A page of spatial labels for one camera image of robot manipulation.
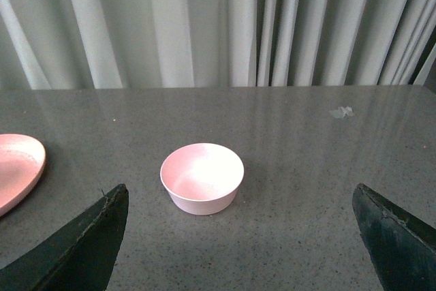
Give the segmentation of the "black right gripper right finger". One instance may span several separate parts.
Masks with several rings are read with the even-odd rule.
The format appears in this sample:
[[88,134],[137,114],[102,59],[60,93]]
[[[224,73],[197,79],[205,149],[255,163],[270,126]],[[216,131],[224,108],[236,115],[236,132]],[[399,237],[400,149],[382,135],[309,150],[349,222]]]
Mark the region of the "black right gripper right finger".
[[435,289],[435,229],[364,184],[352,208],[384,290]]

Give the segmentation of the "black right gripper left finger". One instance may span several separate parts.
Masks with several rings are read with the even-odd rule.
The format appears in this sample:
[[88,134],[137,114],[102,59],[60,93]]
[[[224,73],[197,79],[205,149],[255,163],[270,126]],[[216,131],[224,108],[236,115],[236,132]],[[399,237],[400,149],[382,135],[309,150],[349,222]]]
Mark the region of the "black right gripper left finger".
[[2,290],[105,290],[123,241],[129,192],[119,184],[1,269]]

